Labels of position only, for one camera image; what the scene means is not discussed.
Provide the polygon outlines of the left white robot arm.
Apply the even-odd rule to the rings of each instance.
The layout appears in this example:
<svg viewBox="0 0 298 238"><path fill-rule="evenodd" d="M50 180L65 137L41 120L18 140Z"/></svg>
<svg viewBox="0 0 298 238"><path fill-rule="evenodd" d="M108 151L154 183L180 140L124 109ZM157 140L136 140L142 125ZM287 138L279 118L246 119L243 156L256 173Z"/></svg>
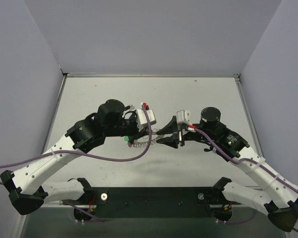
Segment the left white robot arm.
<svg viewBox="0 0 298 238"><path fill-rule="evenodd" d="M20 215L28 215L43 204L72 200L86 204L95 192L84 178L67 182L47 183L47 179L74 159L104 144L106 137L134 136L140 129L138 116L144 112L131 110L114 99L100 105L98 111L77 121L49 150L16 171L6 170L0 175L9 192L12 206Z"/></svg>

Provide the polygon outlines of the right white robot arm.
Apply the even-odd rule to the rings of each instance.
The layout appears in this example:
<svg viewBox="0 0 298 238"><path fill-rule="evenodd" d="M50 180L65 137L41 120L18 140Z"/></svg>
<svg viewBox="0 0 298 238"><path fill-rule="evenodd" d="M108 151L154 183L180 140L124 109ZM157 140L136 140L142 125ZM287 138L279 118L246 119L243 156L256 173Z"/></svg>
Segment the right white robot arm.
<svg viewBox="0 0 298 238"><path fill-rule="evenodd" d="M221 112L215 107L201 111L199 123L191 123L190 112L181 110L157 131L163 135L157 142L172 148L186 141L209 145L209 150L239 168L260 190L251 189L222 177L213 186L221 197L246 205L266 215L280 230L290 233L298 221L298 186L277 173L237 132L221 122Z"/></svg>

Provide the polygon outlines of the metal disc with keyrings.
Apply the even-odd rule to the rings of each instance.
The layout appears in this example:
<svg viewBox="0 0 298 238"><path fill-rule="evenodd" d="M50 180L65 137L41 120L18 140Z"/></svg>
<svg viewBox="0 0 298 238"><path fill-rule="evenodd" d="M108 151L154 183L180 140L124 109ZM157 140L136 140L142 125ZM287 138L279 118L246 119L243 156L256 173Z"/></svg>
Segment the metal disc with keyrings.
<svg viewBox="0 0 298 238"><path fill-rule="evenodd" d="M156 128L152 129L152 136L151 136L151 142L150 142L151 145L156 144L156 141L158 139L164 138L164 135L158 135L157 132L158 132L158 129ZM148 142L149 142L149 135L145 135L133 141L129 137L129 141L127 142L127 145L130 148L143 148L143 147L147 147Z"/></svg>

